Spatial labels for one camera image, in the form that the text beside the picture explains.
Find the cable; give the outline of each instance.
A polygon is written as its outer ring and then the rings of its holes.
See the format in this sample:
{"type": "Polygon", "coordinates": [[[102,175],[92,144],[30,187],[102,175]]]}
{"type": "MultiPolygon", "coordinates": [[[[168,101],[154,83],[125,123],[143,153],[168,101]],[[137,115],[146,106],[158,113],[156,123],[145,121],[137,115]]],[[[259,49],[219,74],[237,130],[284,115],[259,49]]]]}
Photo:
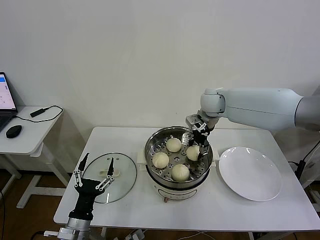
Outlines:
{"type": "Polygon", "coordinates": [[[199,235],[199,234],[201,234],[201,233],[202,233],[202,232],[198,232],[198,233],[196,233],[196,234],[194,234],[194,235],[191,235],[191,236],[185,236],[185,237],[178,238],[177,240],[192,238],[192,237],[197,236],[197,235],[199,235]]]}
{"type": "Polygon", "coordinates": [[[293,233],[293,235],[294,235],[294,237],[295,237],[295,240],[298,240],[297,235],[296,235],[295,232],[293,233]]]}
{"type": "Polygon", "coordinates": [[[137,229],[133,229],[128,235],[131,235],[135,230],[137,230],[137,229]]]}
{"type": "Polygon", "coordinates": [[[206,234],[205,232],[199,232],[199,233],[201,233],[203,235],[206,235],[206,236],[208,236],[209,238],[211,238],[213,240],[216,240],[213,236],[210,236],[209,234],[206,234]]]}
{"type": "Polygon", "coordinates": [[[309,157],[309,159],[306,161],[305,164],[311,161],[311,159],[313,158],[313,156],[315,155],[315,153],[318,151],[319,148],[320,148],[320,145],[316,147],[316,149],[313,151],[313,153],[311,154],[311,156],[309,157]]]}
{"type": "Polygon", "coordinates": [[[306,166],[306,158],[309,156],[310,153],[320,144],[320,140],[314,145],[314,147],[307,153],[307,155],[304,156],[302,160],[300,160],[298,167],[294,171],[294,174],[298,180],[300,180],[300,177],[302,175],[302,172],[304,171],[304,168],[306,166]]]}
{"type": "Polygon", "coordinates": [[[1,240],[4,240],[4,233],[5,233],[5,222],[6,222],[6,203],[5,203],[5,196],[2,193],[2,190],[0,190],[2,195],[2,201],[3,201],[3,224],[2,224],[2,234],[1,234],[1,240]]]}
{"type": "Polygon", "coordinates": [[[198,231],[198,233],[196,233],[194,235],[181,237],[181,238],[178,238],[177,240],[192,238],[192,237],[195,237],[195,236],[197,236],[199,234],[206,235],[207,237],[209,237],[209,238],[211,238],[213,240],[216,240],[213,236],[210,236],[209,234],[206,234],[205,231],[198,231]]]}
{"type": "Polygon", "coordinates": [[[42,123],[42,122],[48,122],[48,121],[51,121],[55,118],[57,118],[60,114],[62,114],[62,112],[64,111],[64,109],[62,107],[59,107],[57,105],[52,105],[52,106],[49,106],[49,107],[46,107],[46,108],[42,108],[43,109],[43,112],[50,109],[50,108],[53,108],[53,107],[56,107],[58,109],[60,109],[60,112],[55,115],[54,117],[50,118],[50,119],[46,119],[46,120],[39,120],[39,121],[33,121],[31,119],[26,119],[26,118],[22,118],[22,117],[19,117],[19,116],[13,116],[13,118],[18,118],[18,119],[21,119],[21,120],[24,120],[24,121],[29,121],[29,122],[32,122],[32,123],[42,123]]]}
{"type": "Polygon", "coordinates": [[[308,157],[308,155],[310,153],[312,153],[312,151],[320,144],[320,140],[316,143],[316,145],[314,145],[314,147],[308,152],[307,155],[305,155],[305,157],[303,158],[303,161],[306,160],[306,158],[308,157]]]}
{"type": "Polygon", "coordinates": [[[30,240],[34,240],[36,235],[44,235],[45,231],[36,231],[30,238],[30,240]]]}
{"type": "Polygon", "coordinates": [[[296,165],[296,166],[298,166],[299,164],[297,163],[297,162],[295,162],[295,161],[288,161],[288,163],[290,163],[290,164],[294,164],[294,165],[296,165]]]}

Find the white desk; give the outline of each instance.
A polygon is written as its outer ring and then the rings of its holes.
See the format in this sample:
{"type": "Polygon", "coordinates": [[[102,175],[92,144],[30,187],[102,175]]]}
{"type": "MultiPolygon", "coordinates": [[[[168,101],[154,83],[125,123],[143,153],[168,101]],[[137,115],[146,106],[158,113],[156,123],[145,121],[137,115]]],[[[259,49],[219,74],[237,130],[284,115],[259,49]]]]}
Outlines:
{"type": "MultiPolygon", "coordinates": [[[[32,119],[33,121],[40,121],[51,119],[56,116],[60,109],[52,107],[46,112],[31,118],[30,113],[46,108],[46,106],[25,106],[18,107],[18,116],[24,119],[32,119]]],[[[20,173],[15,169],[12,164],[12,157],[10,155],[30,155],[31,157],[38,157],[41,152],[46,156],[46,164],[57,175],[57,177],[63,182],[64,185],[68,184],[70,176],[63,169],[61,164],[56,161],[48,147],[43,143],[44,138],[56,123],[59,117],[44,122],[30,122],[21,120],[19,118],[12,119],[9,124],[0,132],[0,154],[5,155],[5,158],[1,159],[0,163],[12,174],[12,177],[3,188],[2,192],[6,192],[10,184],[15,178],[21,178],[20,173]],[[15,138],[7,138],[6,132],[9,128],[15,125],[22,125],[20,134],[15,138]]],[[[62,196],[64,188],[49,188],[49,187],[36,187],[41,176],[36,175],[33,177],[28,188],[24,192],[20,201],[17,204],[17,208],[24,208],[32,194],[36,195],[50,195],[50,196],[62,196]]]]}
{"type": "MultiPolygon", "coordinates": [[[[137,152],[156,130],[157,128],[96,127],[80,159],[90,153],[88,165],[102,154],[120,152],[136,162],[137,152]]],[[[320,229],[317,213],[270,132],[258,129],[215,129],[208,140],[219,154],[230,147],[246,146],[268,156],[282,175],[280,194],[265,202],[247,200],[228,188],[213,167],[194,197],[164,203],[163,198],[153,189],[148,173],[138,171],[135,185],[124,198],[109,204],[94,204],[91,225],[222,232],[295,232],[320,229]]],[[[68,214],[75,207],[78,193],[73,184],[74,181],[71,180],[54,215],[56,223],[67,223],[68,214]]]]}

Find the white plate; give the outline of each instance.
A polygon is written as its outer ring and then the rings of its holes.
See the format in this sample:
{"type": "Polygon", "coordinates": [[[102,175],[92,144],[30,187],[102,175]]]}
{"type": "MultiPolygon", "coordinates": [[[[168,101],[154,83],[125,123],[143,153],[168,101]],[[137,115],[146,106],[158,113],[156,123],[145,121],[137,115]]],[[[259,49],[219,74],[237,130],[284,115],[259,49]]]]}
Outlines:
{"type": "Polygon", "coordinates": [[[220,156],[219,170],[225,183],[240,196],[268,201],[278,196],[282,179],[275,164],[249,147],[232,147],[220,156]]]}

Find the computer mouse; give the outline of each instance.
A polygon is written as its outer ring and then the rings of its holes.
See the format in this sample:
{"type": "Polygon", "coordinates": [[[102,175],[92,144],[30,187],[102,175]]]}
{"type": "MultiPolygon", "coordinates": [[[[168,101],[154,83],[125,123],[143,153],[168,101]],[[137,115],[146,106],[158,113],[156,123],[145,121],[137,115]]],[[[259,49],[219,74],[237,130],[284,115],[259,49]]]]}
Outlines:
{"type": "Polygon", "coordinates": [[[8,131],[6,131],[5,135],[8,139],[13,139],[15,138],[16,136],[19,135],[19,133],[21,132],[22,130],[22,126],[21,125],[15,125],[15,126],[12,126],[8,129],[8,131]]]}

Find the wooden floor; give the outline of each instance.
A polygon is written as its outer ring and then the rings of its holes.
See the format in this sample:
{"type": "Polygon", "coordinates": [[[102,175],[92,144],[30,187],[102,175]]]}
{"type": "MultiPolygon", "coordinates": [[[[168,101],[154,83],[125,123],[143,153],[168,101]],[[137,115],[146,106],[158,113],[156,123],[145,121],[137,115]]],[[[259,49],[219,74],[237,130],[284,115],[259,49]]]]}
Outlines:
{"type": "MultiPolygon", "coordinates": [[[[2,189],[10,178],[10,174],[0,172],[0,188],[2,189]]],[[[36,196],[29,199],[24,209],[16,208],[16,205],[31,181],[33,175],[23,174],[21,179],[14,181],[12,187],[6,192],[5,198],[5,226],[4,240],[30,240],[31,236],[37,231],[58,231],[60,225],[54,223],[53,218],[59,205],[61,197],[58,196],[36,196]]],[[[39,187],[63,188],[63,184],[56,176],[43,176],[38,184],[39,187]]],[[[0,234],[2,234],[4,207],[0,201],[0,234]]],[[[95,232],[101,231],[99,228],[92,229],[95,232]]],[[[132,229],[109,228],[107,230],[107,240],[113,240],[118,237],[119,240],[125,237],[132,229]]],[[[167,230],[148,230],[145,232],[146,240],[177,240],[197,234],[194,231],[167,231],[167,230]]],[[[246,232],[209,232],[215,240],[248,240],[246,232]]],[[[320,240],[320,231],[314,232],[297,232],[298,240],[320,240]]],[[[50,240],[54,237],[44,237],[36,235],[34,240],[50,240]]],[[[199,234],[187,238],[190,240],[209,240],[206,235],[199,234]]],[[[293,234],[288,235],[282,240],[295,240],[293,234]]]]}

